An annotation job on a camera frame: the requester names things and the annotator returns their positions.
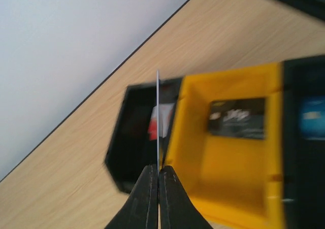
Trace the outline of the thin white card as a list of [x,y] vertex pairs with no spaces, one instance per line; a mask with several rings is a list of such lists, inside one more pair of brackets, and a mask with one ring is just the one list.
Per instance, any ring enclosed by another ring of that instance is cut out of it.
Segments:
[[156,71],[156,134],[157,134],[157,172],[159,174],[160,168],[160,110],[159,110],[159,70]]

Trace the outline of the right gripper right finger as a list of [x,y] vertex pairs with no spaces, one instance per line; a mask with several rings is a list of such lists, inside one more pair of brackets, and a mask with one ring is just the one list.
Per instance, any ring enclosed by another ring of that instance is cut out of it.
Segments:
[[161,228],[210,228],[211,225],[195,208],[172,166],[159,173]]

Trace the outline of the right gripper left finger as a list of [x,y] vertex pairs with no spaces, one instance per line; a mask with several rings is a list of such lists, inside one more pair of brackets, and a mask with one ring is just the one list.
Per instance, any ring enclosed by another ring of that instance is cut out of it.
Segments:
[[158,228],[157,189],[157,166],[148,165],[142,170],[128,199],[106,228]]

